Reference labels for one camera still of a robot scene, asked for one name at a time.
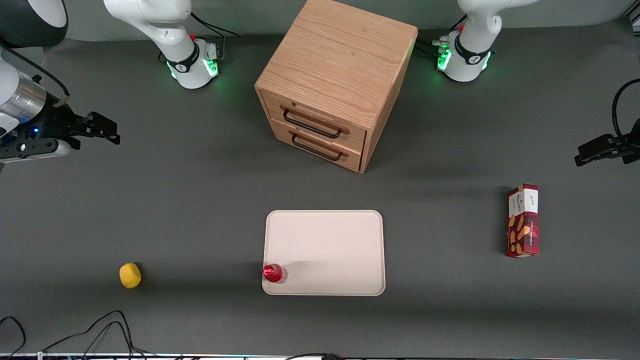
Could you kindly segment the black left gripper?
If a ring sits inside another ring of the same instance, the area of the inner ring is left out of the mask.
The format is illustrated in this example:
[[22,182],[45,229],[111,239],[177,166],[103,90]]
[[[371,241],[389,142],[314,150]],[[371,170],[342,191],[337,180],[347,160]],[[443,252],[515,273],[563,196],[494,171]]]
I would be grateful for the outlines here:
[[622,158],[624,164],[629,165],[640,159],[640,119],[638,118],[626,134],[619,134],[618,138],[612,134],[603,134],[595,139],[578,146],[578,155],[574,157],[576,166],[586,166],[595,161]]

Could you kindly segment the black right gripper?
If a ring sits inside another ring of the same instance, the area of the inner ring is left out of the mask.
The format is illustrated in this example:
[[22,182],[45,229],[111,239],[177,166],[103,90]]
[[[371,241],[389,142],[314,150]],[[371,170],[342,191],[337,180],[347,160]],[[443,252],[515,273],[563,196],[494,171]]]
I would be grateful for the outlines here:
[[[78,132],[85,124],[86,132]],[[98,138],[114,145],[121,143],[117,134],[118,125],[99,112],[89,112],[82,116],[75,114],[68,105],[53,107],[46,105],[31,121],[18,126],[15,134],[17,144],[25,143],[26,150],[54,151],[64,143],[71,150],[80,150],[79,137]]]

